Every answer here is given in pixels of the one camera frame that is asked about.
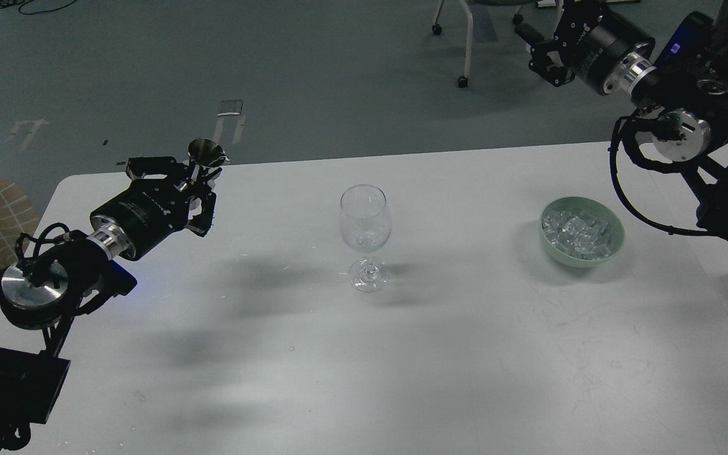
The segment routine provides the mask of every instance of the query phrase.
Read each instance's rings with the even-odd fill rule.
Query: glass base
[[[350,284],[359,291],[378,291],[389,279],[389,269],[378,257],[362,257],[350,267]]]

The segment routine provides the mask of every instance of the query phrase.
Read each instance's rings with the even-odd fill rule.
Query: glass stem
[[[363,275],[367,281],[375,281],[378,279],[378,265],[373,261],[367,261],[364,265]]]

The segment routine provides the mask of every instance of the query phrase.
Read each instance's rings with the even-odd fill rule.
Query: robotic arm
[[[26,446],[30,423],[48,420],[69,369],[69,360],[58,355],[75,317],[136,286],[114,258],[138,261],[171,233],[188,229],[205,236],[210,230],[212,188],[228,158],[208,139],[190,142],[188,155],[187,163],[130,159],[129,188],[92,211],[94,231],[88,235],[53,224],[38,238],[18,239],[17,263],[0,270],[0,308],[13,325],[42,331],[45,349],[31,354],[0,348],[0,450]],[[158,178],[146,178],[151,175]],[[190,217],[199,205],[200,213]],[[49,239],[58,228],[64,233]],[[35,244],[31,257],[23,254],[25,240]],[[52,248],[40,253],[42,245]]]
[[[728,241],[728,164],[710,157],[728,144],[728,0],[719,22],[691,13],[652,63],[655,40],[599,0],[564,0],[551,39],[525,23],[516,33],[531,47],[530,69],[553,86],[577,75],[599,95],[630,96],[636,110],[616,121],[609,147],[612,184],[630,213],[670,234]],[[664,159],[647,158],[646,141]],[[701,230],[659,224],[633,207],[617,178],[620,144],[639,167],[682,176],[699,202]]]

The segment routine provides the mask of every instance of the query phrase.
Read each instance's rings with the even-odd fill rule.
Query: white table
[[[728,245],[633,219],[606,148],[226,168],[210,234],[123,262],[138,287],[76,320],[61,397],[20,453],[728,453]],[[650,173],[621,176],[653,218],[693,213]],[[347,282],[337,225],[364,182],[394,219],[395,279],[374,294]],[[65,179],[43,224],[89,231],[127,184]],[[621,255],[546,256],[538,215],[567,195],[618,213]],[[3,346],[39,341],[0,317]]]

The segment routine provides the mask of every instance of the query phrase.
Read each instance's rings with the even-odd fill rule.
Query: green bowl
[[[607,235],[610,236],[610,248],[612,249],[612,253],[609,256],[592,260],[583,259],[583,257],[570,256],[569,254],[564,253],[564,251],[558,250],[555,245],[549,243],[549,240],[543,233],[543,216],[550,210],[568,210],[572,213],[578,213],[581,210],[585,210],[595,217],[608,222],[609,225],[606,227],[606,232]],[[622,222],[619,221],[619,218],[614,215],[614,212],[593,199],[581,198],[579,196],[557,199],[544,207],[544,210],[541,211],[540,218],[538,218],[538,235],[540,235],[541,241],[543,242],[543,249],[546,250],[547,253],[555,259],[555,261],[571,267],[580,268],[594,267],[610,261],[610,259],[619,254],[619,251],[622,250],[622,246],[625,242],[625,229],[622,226]]]

